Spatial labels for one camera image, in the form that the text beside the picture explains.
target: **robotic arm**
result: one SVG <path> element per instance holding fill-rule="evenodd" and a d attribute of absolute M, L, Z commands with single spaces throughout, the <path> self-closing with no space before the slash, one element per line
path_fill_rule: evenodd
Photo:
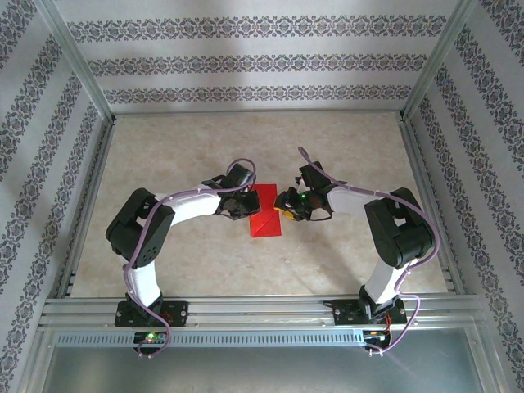
<path fill-rule="evenodd" d="M 202 182 L 193 191 L 182 192 L 177 197 L 153 194 L 139 188 L 129 197 L 106 231 L 106 238 L 113 251 L 129 262 L 137 252 L 142 232 L 146 230 L 138 255 L 130 266 L 128 302 L 144 318 L 149 318 L 144 308 L 158 314 L 162 295 L 156 282 L 155 258 L 160 253 L 169 228 L 188 219 L 202 215 L 226 215 L 241 219 L 260 211 L 256 191 L 249 188 L 255 174 L 240 164 L 235 164 L 228 174 Z M 148 228 L 140 224 L 156 207 Z"/>
<path fill-rule="evenodd" d="M 313 165 L 322 170 L 317 161 L 300 168 L 297 187 L 281 193 L 275 208 L 296 221 L 325 220 L 338 213 L 367 217 L 379 259 L 371 278 L 360 288 L 359 312 L 370 322 L 381 320 L 397 302 L 397 283 L 403 273 L 435 245 L 433 231 L 425 219 L 399 202 L 337 186 Z M 407 188 L 391 195 L 419 207 Z M 314 219 L 318 210 L 328 216 Z"/>

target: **perforated metal strip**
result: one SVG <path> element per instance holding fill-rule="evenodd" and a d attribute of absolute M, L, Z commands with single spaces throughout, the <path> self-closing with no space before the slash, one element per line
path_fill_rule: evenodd
<path fill-rule="evenodd" d="M 133 345 L 133 332 L 62 332 L 58 347 L 118 348 Z M 176 332 L 169 346 L 195 347 L 285 347 L 285 346 L 360 346 L 360 329 L 333 332 Z"/>

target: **patterned wallpaper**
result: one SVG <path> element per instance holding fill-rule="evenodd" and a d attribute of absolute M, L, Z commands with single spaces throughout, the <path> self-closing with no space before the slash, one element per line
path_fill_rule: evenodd
<path fill-rule="evenodd" d="M 0 392 L 70 246 L 102 118 L 34 4 L 0 0 Z"/>
<path fill-rule="evenodd" d="M 456 0 L 57 0 L 116 113 L 401 109 Z"/>
<path fill-rule="evenodd" d="M 480 1 L 412 118 L 446 235 L 524 391 L 524 12 Z"/>

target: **beige floor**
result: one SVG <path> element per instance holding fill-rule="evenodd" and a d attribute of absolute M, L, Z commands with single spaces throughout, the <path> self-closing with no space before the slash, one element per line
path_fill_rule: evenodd
<path fill-rule="evenodd" d="M 222 174 L 245 156 L 259 183 L 291 186 L 302 145 L 333 176 L 360 187 L 416 190 L 393 114 L 278 112 L 118 119 L 72 296 L 121 297 L 122 262 L 104 234 L 138 187 L 176 192 Z M 356 293 L 377 261 L 365 219 L 282 218 L 282 236 L 250 238 L 249 221 L 210 216 L 171 228 L 157 276 L 165 296 Z M 437 260 L 405 291 L 446 291 Z"/>

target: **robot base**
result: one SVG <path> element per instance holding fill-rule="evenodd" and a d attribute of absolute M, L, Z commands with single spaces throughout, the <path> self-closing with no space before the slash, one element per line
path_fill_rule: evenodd
<path fill-rule="evenodd" d="M 341 325 L 369 325 L 370 323 L 380 323 L 385 321 L 386 315 L 391 317 L 391 323 L 407 323 L 404 302 L 396 299 L 395 303 L 385 310 L 380 316 L 369 319 L 361 308 L 360 299 L 335 299 L 324 301 L 324 305 L 332 309 L 333 320 L 336 326 Z"/>
<path fill-rule="evenodd" d="M 156 318 L 147 314 L 134 301 L 129 299 L 118 304 L 115 316 L 117 328 L 163 328 Z M 172 328 L 184 328 L 187 321 L 186 301 L 164 301 L 160 296 L 149 308 L 160 315 Z"/>

